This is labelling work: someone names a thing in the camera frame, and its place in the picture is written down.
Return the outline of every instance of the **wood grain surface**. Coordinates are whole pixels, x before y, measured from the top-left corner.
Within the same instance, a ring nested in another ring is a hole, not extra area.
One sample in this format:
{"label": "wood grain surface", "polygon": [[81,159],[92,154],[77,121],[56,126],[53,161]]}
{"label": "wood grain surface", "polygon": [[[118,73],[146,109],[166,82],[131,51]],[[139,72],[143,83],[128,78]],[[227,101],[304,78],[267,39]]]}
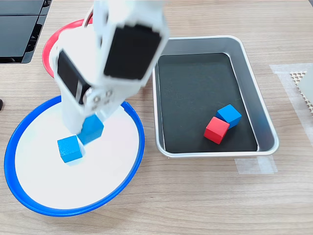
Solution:
{"label": "wood grain surface", "polygon": [[155,146],[150,81],[129,99],[144,125],[144,158],[116,198],[68,218],[40,215],[17,201],[3,171],[6,145],[32,109],[60,94],[43,67],[43,47],[57,29],[83,18],[91,4],[54,0],[31,63],[0,65],[0,234],[313,234],[313,147],[269,67],[313,62],[313,8],[308,1],[176,0],[165,6],[173,37],[228,34],[243,41],[280,138],[273,156],[278,173],[239,175],[232,158],[162,156]]}

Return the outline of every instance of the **clear tape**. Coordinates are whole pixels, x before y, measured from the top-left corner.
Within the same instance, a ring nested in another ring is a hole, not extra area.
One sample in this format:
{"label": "clear tape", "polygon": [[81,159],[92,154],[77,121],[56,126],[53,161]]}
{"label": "clear tape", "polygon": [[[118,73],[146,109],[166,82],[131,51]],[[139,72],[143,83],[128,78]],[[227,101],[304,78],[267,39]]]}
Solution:
{"label": "clear tape", "polygon": [[297,113],[299,120],[313,145],[313,117],[304,101],[300,91],[290,76],[292,71],[307,71],[313,63],[306,64],[289,64],[289,65],[270,65],[273,73],[279,77],[292,106]]}
{"label": "clear tape", "polygon": [[238,173],[241,175],[264,175],[276,173],[273,156],[258,156],[254,159],[235,159]]}

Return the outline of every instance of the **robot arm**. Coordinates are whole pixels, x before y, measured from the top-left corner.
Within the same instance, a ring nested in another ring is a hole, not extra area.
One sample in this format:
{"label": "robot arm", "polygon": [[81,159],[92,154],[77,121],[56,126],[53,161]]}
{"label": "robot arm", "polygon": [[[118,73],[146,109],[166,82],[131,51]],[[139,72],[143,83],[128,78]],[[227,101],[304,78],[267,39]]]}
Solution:
{"label": "robot arm", "polygon": [[162,2],[96,0],[93,25],[66,30],[52,52],[63,120],[79,134],[94,113],[105,121],[145,86],[169,37]]}

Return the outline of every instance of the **blue cube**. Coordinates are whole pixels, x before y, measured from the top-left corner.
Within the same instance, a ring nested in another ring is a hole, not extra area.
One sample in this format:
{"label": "blue cube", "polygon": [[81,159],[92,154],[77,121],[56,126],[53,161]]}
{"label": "blue cube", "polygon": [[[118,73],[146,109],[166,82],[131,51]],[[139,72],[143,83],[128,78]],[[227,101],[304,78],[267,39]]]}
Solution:
{"label": "blue cube", "polygon": [[83,145],[99,138],[102,135],[104,125],[96,114],[85,119],[81,133],[77,135]]}
{"label": "blue cube", "polygon": [[217,111],[216,117],[229,123],[230,129],[239,123],[241,114],[231,104],[228,104],[224,108]]}
{"label": "blue cube", "polygon": [[68,163],[82,158],[82,152],[76,136],[58,140],[59,152],[63,162]]}

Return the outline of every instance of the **red cube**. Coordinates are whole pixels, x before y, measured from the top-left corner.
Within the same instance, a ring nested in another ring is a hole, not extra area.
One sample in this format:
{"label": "red cube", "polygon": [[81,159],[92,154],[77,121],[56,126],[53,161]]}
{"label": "red cube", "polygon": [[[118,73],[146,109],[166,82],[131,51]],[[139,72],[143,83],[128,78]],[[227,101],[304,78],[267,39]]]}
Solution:
{"label": "red cube", "polygon": [[220,120],[217,117],[213,117],[205,129],[204,137],[214,143],[220,144],[229,128],[229,125],[229,123]]}

